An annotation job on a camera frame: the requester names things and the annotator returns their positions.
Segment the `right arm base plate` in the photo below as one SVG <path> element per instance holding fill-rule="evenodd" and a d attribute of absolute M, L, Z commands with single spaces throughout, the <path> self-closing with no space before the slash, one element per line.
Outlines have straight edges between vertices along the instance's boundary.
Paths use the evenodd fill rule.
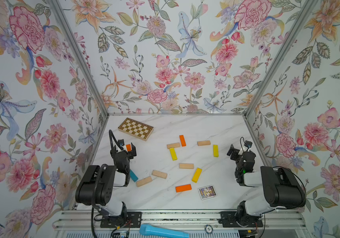
<path fill-rule="evenodd" d="M 244 213 L 237 215 L 236 211 L 222 211 L 220 212 L 220 219 L 218 220 L 224 228 L 262 228 L 263 222 L 261 217 L 250 216 Z"/>

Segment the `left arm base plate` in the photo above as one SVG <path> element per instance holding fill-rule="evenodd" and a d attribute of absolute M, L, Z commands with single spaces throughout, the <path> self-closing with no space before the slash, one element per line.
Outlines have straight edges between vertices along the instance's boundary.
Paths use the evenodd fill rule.
<path fill-rule="evenodd" d="M 142 212 L 126 212 L 116 217 L 104 217 L 101 219 L 101 228 L 117 228 L 126 225 L 128 228 L 140 228 Z"/>

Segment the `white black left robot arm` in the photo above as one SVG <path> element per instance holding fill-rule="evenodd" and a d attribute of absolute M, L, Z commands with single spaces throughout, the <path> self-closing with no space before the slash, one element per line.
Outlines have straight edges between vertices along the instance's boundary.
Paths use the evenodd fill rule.
<path fill-rule="evenodd" d="M 114 146 L 111 156 L 114 165 L 91 165 L 86 170 L 75 193 L 79 204 L 91 206 L 105 225 L 121 226 L 127 222 L 127 208 L 124 202 L 112 196 L 114 187 L 127 187 L 131 177 L 130 160 L 136 156 L 131 143 L 122 149 Z"/>

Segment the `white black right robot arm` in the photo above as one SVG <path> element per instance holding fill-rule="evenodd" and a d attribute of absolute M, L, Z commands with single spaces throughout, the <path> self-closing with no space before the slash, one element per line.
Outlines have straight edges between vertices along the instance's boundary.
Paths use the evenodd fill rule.
<path fill-rule="evenodd" d="M 276 209 L 295 209 L 304 207 L 306 193 L 303 183 L 296 175 L 284 167 L 261 166 L 254 171 L 255 153 L 247 149 L 230 146 L 227 155 L 235 161 L 236 182 L 240 186 L 261 188 L 262 193 L 244 200 L 236 208 L 232 220 L 240 227 L 259 225 L 262 215 Z"/>

